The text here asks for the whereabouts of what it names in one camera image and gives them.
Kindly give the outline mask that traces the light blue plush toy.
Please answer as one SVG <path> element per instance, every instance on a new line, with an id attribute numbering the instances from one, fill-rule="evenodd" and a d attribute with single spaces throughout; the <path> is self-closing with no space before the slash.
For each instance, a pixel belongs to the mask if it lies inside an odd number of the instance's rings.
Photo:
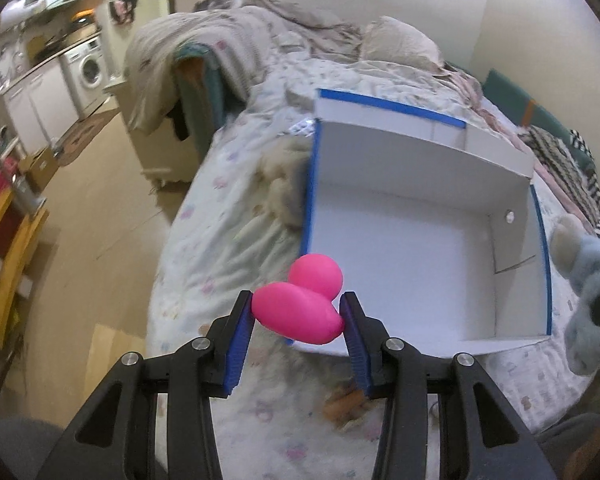
<path id="1" fill-rule="evenodd" d="M 600 239 L 566 214 L 550 234 L 550 258 L 578 297 L 564 335 L 569 368 L 579 376 L 591 375 L 600 368 L 600 326 L 591 318 L 592 302 L 600 296 Z"/>

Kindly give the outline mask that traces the orange brown soft toy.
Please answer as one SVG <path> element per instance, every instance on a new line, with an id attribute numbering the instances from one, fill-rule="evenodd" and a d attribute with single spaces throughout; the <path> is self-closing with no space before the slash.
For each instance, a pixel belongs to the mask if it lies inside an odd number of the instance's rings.
<path id="1" fill-rule="evenodd" d="M 373 408 L 362 390 L 345 385 L 335 389 L 325 400 L 322 408 L 324 419 L 342 428 L 349 422 L 361 419 Z"/>

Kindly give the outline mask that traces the patterned white bed blanket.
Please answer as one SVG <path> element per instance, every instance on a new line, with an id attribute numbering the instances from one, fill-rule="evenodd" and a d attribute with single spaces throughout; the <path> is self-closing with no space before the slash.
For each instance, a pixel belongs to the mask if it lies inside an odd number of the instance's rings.
<path id="1" fill-rule="evenodd" d="M 265 209 L 266 187 L 257 175 L 263 153 L 288 128 L 311 115 L 322 89 L 371 96 L 448 115 L 509 141 L 513 128 L 484 121 L 485 100 L 471 100 L 465 73 L 450 78 L 380 61 L 353 64 L 276 55 L 252 90 L 247 107 L 217 133 L 164 245 L 148 308 L 146 350 L 169 353 L 202 326 L 230 312 L 238 294 L 286 278 L 302 253 L 301 233 Z M 545 235 L 566 211 L 565 200 L 539 173 L 532 182 Z M 532 431 L 558 421 L 588 388 L 570 372 L 564 333 L 577 298 L 554 268 L 552 332 L 547 340 L 476 356 Z"/>

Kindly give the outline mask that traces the striped black white cloth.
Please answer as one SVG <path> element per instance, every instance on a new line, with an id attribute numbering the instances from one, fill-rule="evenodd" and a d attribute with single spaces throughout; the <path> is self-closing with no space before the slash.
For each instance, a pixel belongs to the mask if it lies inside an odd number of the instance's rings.
<path id="1" fill-rule="evenodd" d="M 538 126 L 519 128 L 518 136 L 600 238 L 600 182 L 583 136 L 577 130 L 569 130 L 564 141 Z"/>

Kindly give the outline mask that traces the cream fluffy plush toy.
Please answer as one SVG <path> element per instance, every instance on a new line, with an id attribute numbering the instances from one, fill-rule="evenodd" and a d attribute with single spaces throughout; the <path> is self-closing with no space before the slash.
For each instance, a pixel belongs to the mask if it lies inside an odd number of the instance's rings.
<path id="1" fill-rule="evenodd" d="M 261 156 L 257 175 L 266 187 L 265 209 L 289 229 L 300 230 L 313 140 L 279 136 Z"/>

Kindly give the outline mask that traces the green headboard cushion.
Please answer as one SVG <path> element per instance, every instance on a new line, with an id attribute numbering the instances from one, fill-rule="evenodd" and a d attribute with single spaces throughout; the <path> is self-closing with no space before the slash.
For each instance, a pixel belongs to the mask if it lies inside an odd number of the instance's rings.
<path id="1" fill-rule="evenodd" d="M 595 169 L 594 157 L 580 133 L 563 126 L 558 119 L 528 92 L 497 70 L 490 70 L 482 84 L 483 95 L 516 126 L 537 126 L 562 140 L 580 169 L 588 174 Z"/>

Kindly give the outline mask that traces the cardboard box on floor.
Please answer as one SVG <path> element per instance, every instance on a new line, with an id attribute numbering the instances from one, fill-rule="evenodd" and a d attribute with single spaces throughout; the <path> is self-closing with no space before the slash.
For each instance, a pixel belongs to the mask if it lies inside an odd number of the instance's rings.
<path id="1" fill-rule="evenodd" d="M 18 162 L 20 174 L 26 178 L 34 192 L 42 192 L 59 168 L 54 151 L 49 146 Z"/>

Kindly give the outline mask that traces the yellow wooden chair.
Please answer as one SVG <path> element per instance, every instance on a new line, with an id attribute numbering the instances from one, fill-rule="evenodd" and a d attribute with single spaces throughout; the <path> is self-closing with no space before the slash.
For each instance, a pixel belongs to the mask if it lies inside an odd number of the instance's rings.
<path id="1" fill-rule="evenodd" d="M 3 188 L 0 192 L 0 350 L 14 329 L 16 316 L 12 314 L 14 301 L 19 295 L 28 299 L 32 289 L 30 278 L 24 273 L 36 248 L 38 238 L 48 218 L 42 206 L 34 214 L 20 217 L 15 208 L 14 192 Z"/>

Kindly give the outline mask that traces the white washing machine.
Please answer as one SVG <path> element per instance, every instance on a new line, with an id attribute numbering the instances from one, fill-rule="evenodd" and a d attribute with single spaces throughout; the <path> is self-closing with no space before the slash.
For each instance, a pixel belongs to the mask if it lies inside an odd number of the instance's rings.
<path id="1" fill-rule="evenodd" d="M 60 56 L 60 64 L 78 116 L 84 120 L 107 99 L 109 72 L 100 35 L 71 47 Z"/>

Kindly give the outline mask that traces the beige quilt over chair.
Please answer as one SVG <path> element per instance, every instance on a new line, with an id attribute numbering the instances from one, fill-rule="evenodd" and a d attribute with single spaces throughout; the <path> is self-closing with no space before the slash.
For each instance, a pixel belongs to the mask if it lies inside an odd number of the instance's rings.
<path id="1" fill-rule="evenodd" d="M 247 101 L 273 37 L 284 30 L 278 16 L 258 6 L 178 12 L 149 22 L 136 32 L 124 58 L 134 99 L 130 126 L 144 133 L 158 128 L 180 98 L 175 67 L 190 58 L 208 62 L 234 96 Z"/>

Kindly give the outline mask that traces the beige pillow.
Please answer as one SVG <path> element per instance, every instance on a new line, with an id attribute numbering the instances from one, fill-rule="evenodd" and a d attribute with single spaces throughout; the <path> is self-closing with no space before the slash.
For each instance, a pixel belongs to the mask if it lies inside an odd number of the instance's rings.
<path id="1" fill-rule="evenodd" d="M 382 16 L 367 25 L 360 58 L 440 73 L 445 60 L 438 45 L 419 29 L 391 16 Z"/>

